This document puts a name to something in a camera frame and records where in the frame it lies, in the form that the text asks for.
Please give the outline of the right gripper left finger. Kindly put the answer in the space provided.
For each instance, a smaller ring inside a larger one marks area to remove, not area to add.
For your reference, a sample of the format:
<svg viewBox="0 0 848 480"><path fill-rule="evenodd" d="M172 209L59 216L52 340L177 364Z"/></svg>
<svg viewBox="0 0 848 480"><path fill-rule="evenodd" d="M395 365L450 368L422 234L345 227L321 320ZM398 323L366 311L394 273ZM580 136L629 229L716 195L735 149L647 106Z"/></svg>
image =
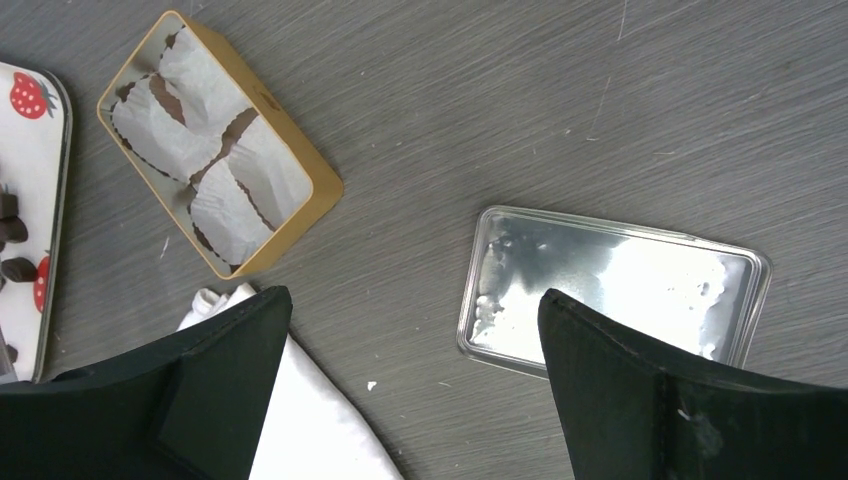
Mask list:
<svg viewBox="0 0 848 480"><path fill-rule="evenodd" d="M283 286L50 381L1 388L5 479L245 479L288 335Z"/></svg>

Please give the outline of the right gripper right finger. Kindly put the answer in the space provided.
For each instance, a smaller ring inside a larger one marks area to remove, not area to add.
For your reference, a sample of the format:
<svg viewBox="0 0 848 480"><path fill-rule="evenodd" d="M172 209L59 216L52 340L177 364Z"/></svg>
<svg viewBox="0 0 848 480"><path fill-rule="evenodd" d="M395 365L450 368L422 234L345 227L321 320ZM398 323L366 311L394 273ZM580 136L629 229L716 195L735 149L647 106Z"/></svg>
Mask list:
<svg viewBox="0 0 848 480"><path fill-rule="evenodd" d="M555 289L538 308L578 479L843 479L847 392L710 361Z"/></svg>

